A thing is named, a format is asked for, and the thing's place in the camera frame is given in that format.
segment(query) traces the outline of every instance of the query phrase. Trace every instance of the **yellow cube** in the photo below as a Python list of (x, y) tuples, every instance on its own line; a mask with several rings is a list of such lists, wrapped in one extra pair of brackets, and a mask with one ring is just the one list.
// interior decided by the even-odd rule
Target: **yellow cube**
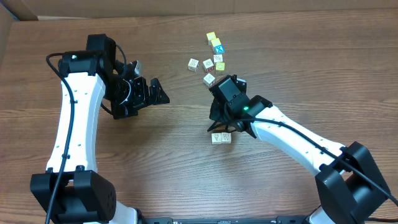
[(216, 63), (216, 74), (217, 75), (224, 75), (225, 74), (225, 63), (224, 62), (217, 62)]
[(214, 40), (214, 39), (216, 39), (216, 33), (210, 32), (210, 33), (208, 33), (208, 34), (206, 34), (206, 35), (207, 35), (207, 42), (208, 42), (208, 45), (211, 45), (211, 41)]
[(213, 50), (215, 47), (220, 46), (220, 45), (221, 45), (221, 41), (219, 40), (219, 38), (211, 40), (211, 46), (213, 47)]

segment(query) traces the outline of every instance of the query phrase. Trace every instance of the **wall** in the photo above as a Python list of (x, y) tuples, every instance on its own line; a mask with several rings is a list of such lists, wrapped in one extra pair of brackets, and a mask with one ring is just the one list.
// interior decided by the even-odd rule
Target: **wall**
[(0, 68), (4, 52), (6, 51), (8, 33), (14, 21), (15, 19), (10, 15), (7, 9), (0, 4)]
[(398, 7), (396, 0), (0, 0), (25, 17), (132, 17)]

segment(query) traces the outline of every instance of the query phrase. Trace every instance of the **cable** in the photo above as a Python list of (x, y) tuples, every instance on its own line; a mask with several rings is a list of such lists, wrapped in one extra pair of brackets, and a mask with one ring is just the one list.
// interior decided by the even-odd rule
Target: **cable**
[(369, 222), (398, 223), (398, 218), (395, 218), (395, 219), (388, 219), (388, 218), (368, 218), (366, 221), (369, 221)]
[(120, 52), (121, 52), (122, 55), (123, 55), (124, 67), (123, 67), (123, 72), (122, 72), (122, 74), (120, 75), (120, 77), (121, 77), (121, 78), (124, 78), (124, 77), (126, 76), (126, 73), (127, 73), (127, 60), (126, 60), (126, 56), (125, 56), (125, 54), (124, 54), (124, 52), (123, 52), (123, 50), (122, 50), (122, 47), (120, 47), (118, 44), (116, 44), (116, 46), (118, 47), (118, 49), (120, 50)]
[(108, 112), (108, 114), (110, 114), (110, 115), (113, 116), (112, 111), (110, 111), (104, 104), (102, 104), (102, 102), (101, 102), (101, 107), (102, 107), (102, 109), (104, 109), (106, 112)]
[(51, 219), (51, 212), (52, 212), (52, 207), (55, 201), (55, 197), (57, 196), (57, 191), (61, 182), (61, 176), (63, 173), (63, 170), (65, 168), (65, 164), (67, 163), (67, 159), (68, 159), (68, 150), (69, 150), (69, 144), (70, 144), (70, 137), (72, 135), (72, 129), (73, 129), (73, 120), (75, 119), (75, 99), (73, 97), (73, 93), (72, 93), (72, 89), (70, 88), (68, 82), (65, 80), (65, 78), (62, 77), (61, 73), (51, 64), (50, 62), (50, 58), (54, 57), (54, 56), (61, 56), (63, 55), (63, 53), (54, 53), (54, 54), (50, 54), (48, 55), (45, 60), (47, 61), (47, 64), (50, 66), (50, 68), (55, 72), (55, 74), (58, 75), (58, 77), (61, 79), (61, 81), (63, 82), (63, 84), (65, 85), (65, 87), (68, 90), (69, 93), (69, 97), (70, 97), (70, 119), (69, 119), (69, 128), (68, 128), (68, 134), (67, 134), (67, 140), (65, 142), (65, 148), (63, 150), (63, 154), (62, 154), (62, 162), (61, 162), (61, 166), (60, 166), (60, 171), (58, 173), (58, 177), (57, 180), (55, 181), (55, 185), (51, 194), (51, 198), (50, 198), (50, 202), (49, 202), (49, 207), (47, 209), (47, 215), (45, 217), (45, 224), (49, 224), (50, 223), (50, 219)]
[(308, 136), (306, 136), (305, 134), (301, 133), (299, 130), (291, 127), (288, 124), (285, 124), (281, 121), (273, 121), (273, 120), (269, 120), (269, 119), (261, 119), (261, 118), (248, 118), (248, 119), (236, 119), (236, 120), (232, 120), (232, 121), (227, 121), (221, 124), (217, 124), (215, 126), (213, 126), (213, 128), (209, 128), (207, 131), (211, 131), (213, 129), (219, 128), (222, 125), (227, 125), (230, 123), (235, 123), (235, 122), (240, 122), (240, 121), (262, 121), (262, 122), (266, 122), (266, 123), (272, 123), (272, 124), (278, 124), (279, 126), (283, 126), (293, 132), (295, 132), (296, 134), (298, 134), (299, 136), (303, 137), (305, 140), (307, 140), (309, 143), (313, 144), (315, 147), (319, 148), (322, 152), (324, 152), (325, 154), (329, 155), (330, 157), (334, 158), (335, 160), (337, 160), (340, 164), (342, 164), (343, 166), (345, 166), (346, 169), (352, 170), (356, 175), (360, 176), (363, 180), (365, 180), (369, 185), (372, 185), (373, 187), (377, 188), (378, 190), (380, 190), (380, 192), (382, 192), (387, 198), (389, 198), (390, 200), (392, 200), (397, 206), (398, 206), (398, 200), (392, 196), (392, 194), (386, 192), (382, 187), (380, 187), (379, 185), (377, 185), (375, 182), (373, 182), (373, 180), (369, 179), (369, 177), (366, 177), (363, 173), (361, 173), (359, 170), (355, 169), (353, 166), (349, 165), (347, 162), (345, 162), (344, 160), (342, 160), (340, 157), (332, 154), (331, 152), (329, 152), (327, 149), (325, 149), (324, 147), (322, 147), (321, 145), (319, 145), (318, 143), (316, 143), (314, 140), (310, 139)]

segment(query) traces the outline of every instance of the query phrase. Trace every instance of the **cube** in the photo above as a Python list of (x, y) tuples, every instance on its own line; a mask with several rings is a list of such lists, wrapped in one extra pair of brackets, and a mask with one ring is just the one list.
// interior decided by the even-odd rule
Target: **cube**
[(214, 51), (215, 54), (223, 54), (223, 53), (225, 53), (225, 48), (224, 48), (224, 46), (221, 44), (221, 45), (219, 45), (219, 46), (216, 46), (216, 47), (213, 49), (213, 51)]
[(216, 34), (214, 32), (210, 32), (208, 34), (206, 34), (207, 36), (207, 44), (211, 45), (211, 41), (216, 39)]
[(220, 45), (221, 45), (221, 41), (219, 38), (211, 40), (211, 48), (213, 48), (213, 50), (215, 47), (220, 46)]
[(211, 61), (211, 59), (207, 59), (205, 61), (203, 61), (203, 68), (205, 69), (206, 72), (210, 72), (214, 70), (214, 64)]
[(225, 63), (224, 62), (217, 62), (216, 63), (216, 74), (217, 75), (224, 75), (225, 74)]
[(213, 61), (215, 64), (217, 64), (217, 62), (223, 62), (223, 55), (214, 55)]
[(199, 61), (191, 58), (191, 60), (188, 62), (188, 69), (195, 72), (198, 70), (198, 65)]
[(221, 133), (211, 134), (211, 144), (222, 144)]
[(221, 143), (231, 144), (231, 133), (221, 133)]
[(209, 73), (203, 78), (203, 82), (206, 86), (211, 87), (216, 82), (216, 78)]

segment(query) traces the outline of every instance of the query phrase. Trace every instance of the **table surface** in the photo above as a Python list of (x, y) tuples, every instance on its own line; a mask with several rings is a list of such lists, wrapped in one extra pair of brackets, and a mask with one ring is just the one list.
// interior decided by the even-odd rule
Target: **table surface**
[[(398, 10), (15, 22), (0, 73), (0, 222), (44, 221), (29, 182), (51, 155), (62, 99), (45, 56), (84, 50), (87, 35), (100, 33), (140, 60), (144, 77), (159, 78), (170, 97), (133, 118), (100, 111), (98, 172), (118, 200), (147, 217), (261, 218), (317, 208), (313, 177), (274, 146), (246, 133), (211, 145), (206, 74), (187, 69), (190, 58), (212, 58), (211, 31), (249, 96), (271, 100), (324, 138), (367, 146), (398, 196)], [(374, 216), (397, 214), (387, 201)]]

